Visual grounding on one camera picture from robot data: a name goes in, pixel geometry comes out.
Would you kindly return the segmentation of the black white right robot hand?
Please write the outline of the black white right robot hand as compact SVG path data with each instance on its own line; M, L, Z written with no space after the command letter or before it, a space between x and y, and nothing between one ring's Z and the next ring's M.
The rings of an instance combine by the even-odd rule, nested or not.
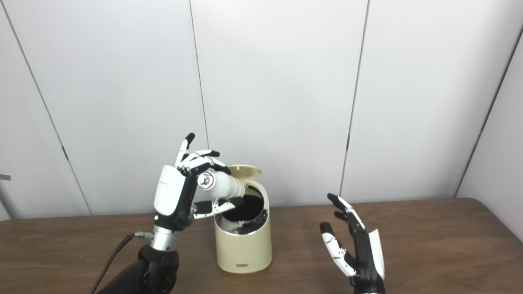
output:
M349 278L355 294L385 294L385 266L378 229L366 230L355 209L344 199L332 193L327 198L338 209L336 218L344 221L354 243L351 255L336 238L329 222L320 223L322 240L333 262Z

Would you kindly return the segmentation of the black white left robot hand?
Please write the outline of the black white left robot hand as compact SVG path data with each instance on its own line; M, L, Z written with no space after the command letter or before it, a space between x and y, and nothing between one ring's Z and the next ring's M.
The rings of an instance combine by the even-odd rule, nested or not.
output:
M195 219L238 208L244 202L246 182L233 176L218 157L204 149L190 153L195 134L182 141L174 165L165 165L154 198L155 225L183 231Z

